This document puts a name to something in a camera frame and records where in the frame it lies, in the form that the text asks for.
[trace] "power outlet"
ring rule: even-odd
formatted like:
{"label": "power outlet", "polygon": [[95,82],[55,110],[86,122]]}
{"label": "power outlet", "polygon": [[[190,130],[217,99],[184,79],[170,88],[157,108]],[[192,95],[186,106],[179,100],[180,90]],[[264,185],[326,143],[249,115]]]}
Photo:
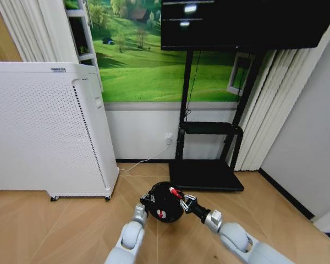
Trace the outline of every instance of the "power outlet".
{"label": "power outlet", "polygon": [[172,133],[165,134],[166,145],[170,145],[172,140]]}

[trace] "white wall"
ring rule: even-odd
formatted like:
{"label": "white wall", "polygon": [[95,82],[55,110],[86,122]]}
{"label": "white wall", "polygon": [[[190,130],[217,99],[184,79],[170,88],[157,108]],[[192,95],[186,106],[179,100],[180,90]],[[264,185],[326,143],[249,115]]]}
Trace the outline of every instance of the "white wall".
{"label": "white wall", "polygon": [[[192,111],[188,121],[231,122],[235,111]],[[173,133],[170,147],[155,158],[175,157],[179,111],[106,111],[116,158],[149,158],[165,148],[165,133]],[[219,158],[222,135],[186,135],[184,158]]]}
{"label": "white wall", "polygon": [[330,210],[330,43],[262,168],[316,216]]}

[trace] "stand base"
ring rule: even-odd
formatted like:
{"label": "stand base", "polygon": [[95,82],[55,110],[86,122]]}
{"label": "stand base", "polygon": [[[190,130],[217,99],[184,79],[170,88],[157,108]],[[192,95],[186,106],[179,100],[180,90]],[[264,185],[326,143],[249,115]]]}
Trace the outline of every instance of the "stand base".
{"label": "stand base", "polygon": [[244,187],[225,161],[183,159],[169,163],[170,181],[182,190],[243,191]]}

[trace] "light wood flooring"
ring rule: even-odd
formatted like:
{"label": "light wood flooring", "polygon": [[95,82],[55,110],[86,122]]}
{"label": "light wood flooring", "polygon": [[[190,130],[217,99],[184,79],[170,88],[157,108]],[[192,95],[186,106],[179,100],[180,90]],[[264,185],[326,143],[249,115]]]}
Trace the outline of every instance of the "light wood flooring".
{"label": "light wood flooring", "polygon": [[[121,163],[121,168],[132,164]],[[237,173],[240,193],[190,192],[296,263],[330,263],[330,239],[257,172]],[[104,263],[139,197],[169,180],[167,164],[121,172],[110,202],[61,198],[45,192],[0,191],[0,264]],[[149,216],[137,263],[240,263],[194,215],[172,224]]]}

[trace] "white air purifier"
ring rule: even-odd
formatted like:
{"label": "white air purifier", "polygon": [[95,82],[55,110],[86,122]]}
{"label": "white air purifier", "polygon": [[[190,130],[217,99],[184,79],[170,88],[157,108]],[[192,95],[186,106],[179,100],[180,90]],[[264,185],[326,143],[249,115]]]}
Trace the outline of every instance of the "white air purifier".
{"label": "white air purifier", "polygon": [[0,62],[0,190],[113,192],[116,166],[96,68]]}

